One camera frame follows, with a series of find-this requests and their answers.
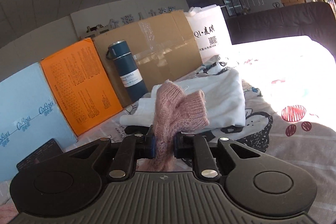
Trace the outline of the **pink knitted sweater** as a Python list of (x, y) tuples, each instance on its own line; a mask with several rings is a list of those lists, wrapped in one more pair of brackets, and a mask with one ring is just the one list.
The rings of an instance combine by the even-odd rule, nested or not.
[(138, 170), (144, 172), (170, 172), (174, 166), (174, 135), (177, 132), (194, 132), (209, 125), (202, 90), (191, 94), (171, 81), (157, 90), (153, 132), (156, 156), (145, 160)]

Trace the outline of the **white folded garment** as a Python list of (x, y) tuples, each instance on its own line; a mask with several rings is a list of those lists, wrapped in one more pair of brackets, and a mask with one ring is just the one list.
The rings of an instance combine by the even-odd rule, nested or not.
[[(186, 94), (202, 90), (205, 95), (205, 106), (209, 125), (205, 130), (228, 126), (245, 126), (245, 98), (242, 81), (238, 71), (231, 69), (216, 76), (202, 76), (193, 79), (176, 81)], [(133, 114), (120, 117), (123, 126), (149, 126), (153, 123), (157, 91), (155, 85), (149, 98), (141, 98)]]

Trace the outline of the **dark blue thermos bottle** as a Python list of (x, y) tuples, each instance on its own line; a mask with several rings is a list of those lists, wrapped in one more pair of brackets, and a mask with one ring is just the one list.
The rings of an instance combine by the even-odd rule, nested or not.
[(114, 42), (108, 47), (106, 58), (112, 60), (123, 86), (132, 102), (148, 92), (142, 75), (125, 40)]

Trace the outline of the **black smartphone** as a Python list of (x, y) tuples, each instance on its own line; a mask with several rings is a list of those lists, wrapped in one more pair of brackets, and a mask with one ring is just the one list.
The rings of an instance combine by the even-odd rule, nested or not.
[(20, 172), (26, 168), (29, 168), (35, 164), (51, 159), (55, 156), (63, 154), (63, 150), (58, 145), (55, 139), (50, 139), (35, 151), (30, 153), (23, 160), (18, 162), (17, 170)]

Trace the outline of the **orange printed board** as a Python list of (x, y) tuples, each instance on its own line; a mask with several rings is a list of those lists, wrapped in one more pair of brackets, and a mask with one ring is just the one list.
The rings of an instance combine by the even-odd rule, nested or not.
[(50, 89), (76, 136), (123, 110), (92, 39), (40, 62)]

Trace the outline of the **brown cardboard panel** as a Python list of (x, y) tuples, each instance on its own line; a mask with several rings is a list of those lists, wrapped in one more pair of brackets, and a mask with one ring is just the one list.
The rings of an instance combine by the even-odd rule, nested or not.
[(96, 51), (123, 107), (134, 101), (127, 94), (108, 47), (124, 40), (148, 90), (165, 80), (175, 81), (202, 65), (193, 31), (182, 10), (133, 22), (93, 38)]

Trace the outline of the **light blue foam board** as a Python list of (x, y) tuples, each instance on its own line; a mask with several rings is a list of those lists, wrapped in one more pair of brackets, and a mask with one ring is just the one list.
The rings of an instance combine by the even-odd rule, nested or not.
[(40, 64), (34, 63), (1, 81), (1, 180), (12, 179), (17, 164), (50, 139), (60, 148), (77, 141)]

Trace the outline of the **white printed bag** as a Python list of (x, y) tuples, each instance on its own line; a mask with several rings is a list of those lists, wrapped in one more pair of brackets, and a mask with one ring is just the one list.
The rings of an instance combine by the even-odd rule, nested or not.
[(221, 7), (191, 7), (185, 12), (193, 31), (202, 61), (214, 55), (223, 55), (232, 45), (230, 34)]

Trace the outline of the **dark sofa back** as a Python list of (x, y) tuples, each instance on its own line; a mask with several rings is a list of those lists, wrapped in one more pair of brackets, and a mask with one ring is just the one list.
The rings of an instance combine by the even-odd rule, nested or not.
[(226, 20), (232, 44), (308, 36), (335, 56), (335, 15), (325, 2), (309, 2)]

